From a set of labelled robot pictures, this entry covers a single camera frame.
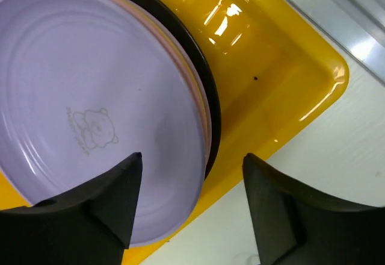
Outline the pink plate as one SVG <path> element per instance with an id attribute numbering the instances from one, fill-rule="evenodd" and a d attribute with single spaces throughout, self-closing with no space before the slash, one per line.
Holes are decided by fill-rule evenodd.
<path id="1" fill-rule="evenodd" d="M 145 9 L 135 4 L 130 0 L 110 0 L 119 7 L 125 9 L 142 26 L 144 26 L 162 45 L 167 54 L 177 66 L 180 74 L 189 87 L 190 93 L 194 99 L 197 107 L 199 118 L 203 128 L 203 136 L 205 141 L 205 157 L 209 158 L 212 144 L 212 122 L 211 113 L 209 111 L 208 98 L 206 96 L 203 83 L 200 80 L 199 74 L 192 60 L 185 52 L 184 48 L 179 44 L 176 38 L 169 32 L 166 27 L 160 23 L 154 16 L 152 16 Z"/>

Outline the steel plate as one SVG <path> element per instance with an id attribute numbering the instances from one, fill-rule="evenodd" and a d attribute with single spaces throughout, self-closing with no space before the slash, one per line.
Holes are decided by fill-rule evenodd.
<path id="1" fill-rule="evenodd" d="M 161 0 L 130 0 L 154 16 L 176 38 L 177 42 L 188 54 L 208 99 L 212 124 L 211 151 L 206 165 L 205 175 L 208 176 L 218 154 L 221 140 L 221 108 L 215 80 L 209 64 L 198 43 L 183 22 Z"/>

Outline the purple plate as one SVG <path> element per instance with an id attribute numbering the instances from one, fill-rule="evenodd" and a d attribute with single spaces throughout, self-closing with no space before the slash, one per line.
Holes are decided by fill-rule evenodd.
<path id="1" fill-rule="evenodd" d="M 108 59 L 116 26 L 106 0 L 1 0 L 1 170 L 36 204 L 140 152 L 131 244 L 142 246 L 189 218 L 208 159 L 187 121 L 126 96 L 128 73 Z"/>

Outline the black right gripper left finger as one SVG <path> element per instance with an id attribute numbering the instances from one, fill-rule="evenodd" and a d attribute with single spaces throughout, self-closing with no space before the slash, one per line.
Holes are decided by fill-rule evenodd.
<path id="1" fill-rule="evenodd" d="M 32 207 L 1 211 L 1 264 L 121 264 L 142 178 L 135 152 L 107 172 Z"/>

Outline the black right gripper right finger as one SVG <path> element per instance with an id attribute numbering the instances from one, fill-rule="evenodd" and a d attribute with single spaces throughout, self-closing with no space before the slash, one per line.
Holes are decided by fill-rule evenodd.
<path id="1" fill-rule="evenodd" d="M 254 154 L 242 164 L 261 264 L 384 264 L 384 208 L 347 201 Z"/>

